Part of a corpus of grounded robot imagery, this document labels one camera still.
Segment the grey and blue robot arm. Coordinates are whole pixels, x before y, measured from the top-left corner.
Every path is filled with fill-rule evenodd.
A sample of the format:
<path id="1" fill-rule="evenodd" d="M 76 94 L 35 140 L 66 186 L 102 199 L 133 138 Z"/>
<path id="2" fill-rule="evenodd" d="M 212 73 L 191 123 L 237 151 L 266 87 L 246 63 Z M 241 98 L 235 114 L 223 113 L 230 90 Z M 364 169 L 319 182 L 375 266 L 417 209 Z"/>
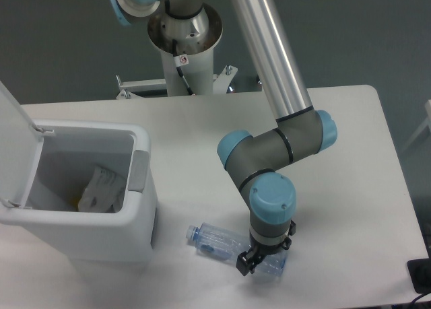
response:
<path id="1" fill-rule="evenodd" d="M 204 0 L 109 0 L 120 24 L 147 19 L 159 51 L 169 96 L 223 94 L 227 83 L 213 70 L 223 27 Z M 217 147 L 218 157 L 249 211 L 249 235 L 234 264 L 242 275 L 284 263 L 296 224 L 296 189 L 281 169 L 331 147 L 337 126 L 317 110 L 303 84 L 273 0 L 230 0 L 273 122 L 253 135 L 236 130 Z"/>

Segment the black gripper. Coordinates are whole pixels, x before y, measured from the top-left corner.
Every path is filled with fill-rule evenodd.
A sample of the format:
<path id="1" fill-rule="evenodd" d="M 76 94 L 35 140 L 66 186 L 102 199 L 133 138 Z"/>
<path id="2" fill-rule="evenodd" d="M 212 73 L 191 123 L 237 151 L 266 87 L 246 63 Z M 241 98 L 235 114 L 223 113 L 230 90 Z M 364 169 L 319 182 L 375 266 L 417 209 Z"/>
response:
<path id="1" fill-rule="evenodd" d="M 289 224 L 288 230 L 276 237 L 266 237 L 256 232 L 252 226 L 249 228 L 251 248 L 240 253 L 236 259 L 236 268 L 243 276 L 253 274 L 256 267 L 263 262 L 264 256 L 290 249 L 291 237 L 296 233 L 296 223 L 290 220 Z"/>

